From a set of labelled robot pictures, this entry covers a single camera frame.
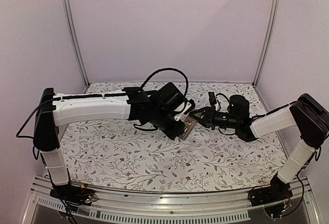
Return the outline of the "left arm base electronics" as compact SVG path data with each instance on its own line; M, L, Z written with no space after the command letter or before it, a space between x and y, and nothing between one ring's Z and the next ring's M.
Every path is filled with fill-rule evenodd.
M75 206L91 206L98 200L95 191L90 189L88 184L75 186L71 182L66 185L53 185L50 196Z

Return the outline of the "grey white remote control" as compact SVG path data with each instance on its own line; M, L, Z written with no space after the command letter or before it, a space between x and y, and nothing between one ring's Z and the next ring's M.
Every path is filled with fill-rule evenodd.
M181 135L179 135L178 137L181 140L186 140L187 137L190 135L190 133L195 128L196 124L197 124L197 120L195 118L191 117L190 115L188 115L184 120L185 128L183 130L183 133Z

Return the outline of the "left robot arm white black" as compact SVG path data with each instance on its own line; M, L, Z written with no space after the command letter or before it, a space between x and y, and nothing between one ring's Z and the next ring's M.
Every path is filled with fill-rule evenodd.
M39 105L31 112L35 118L33 146L44 159L53 189L65 200L73 200L76 187L61 151L58 128L62 125L92 120L139 121L149 123L174 140L184 132L181 117L193 107L185 93L169 82L159 90L145 91L142 87L95 94L55 94L53 88L43 91Z

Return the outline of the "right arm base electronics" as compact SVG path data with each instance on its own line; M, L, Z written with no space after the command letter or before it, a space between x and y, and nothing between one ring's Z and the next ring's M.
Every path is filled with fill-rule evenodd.
M270 204L264 212L271 219L282 218L286 214L287 209L292 207L292 196L289 183L283 186L255 186L248 192L248 200L253 207Z

